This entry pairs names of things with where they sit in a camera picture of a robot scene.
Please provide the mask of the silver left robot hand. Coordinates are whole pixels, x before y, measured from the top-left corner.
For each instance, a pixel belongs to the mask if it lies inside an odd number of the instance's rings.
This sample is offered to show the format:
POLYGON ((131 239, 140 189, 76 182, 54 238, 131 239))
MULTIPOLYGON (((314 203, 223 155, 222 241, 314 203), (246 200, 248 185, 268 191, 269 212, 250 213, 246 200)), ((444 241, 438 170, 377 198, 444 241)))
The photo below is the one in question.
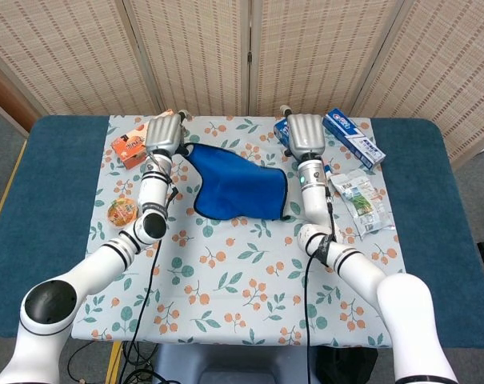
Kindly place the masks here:
POLYGON ((187 110, 152 118, 147 127, 145 148, 148 154, 164 154, 171 158, 184 143, 183 122, 190 116, 187 110))

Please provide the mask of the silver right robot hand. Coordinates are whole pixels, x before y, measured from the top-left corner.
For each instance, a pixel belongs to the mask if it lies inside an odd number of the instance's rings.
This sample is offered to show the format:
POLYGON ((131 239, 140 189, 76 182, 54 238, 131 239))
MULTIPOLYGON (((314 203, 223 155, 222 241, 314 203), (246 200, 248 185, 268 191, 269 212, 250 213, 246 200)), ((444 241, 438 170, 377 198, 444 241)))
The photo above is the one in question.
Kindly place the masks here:
POLYGON ((295 114, 288 105, 281 105, 280 111, 288 130, 284 155, 293 156, 298 161, 322 155, 325 150, 323 117, 319 114, 295 114))

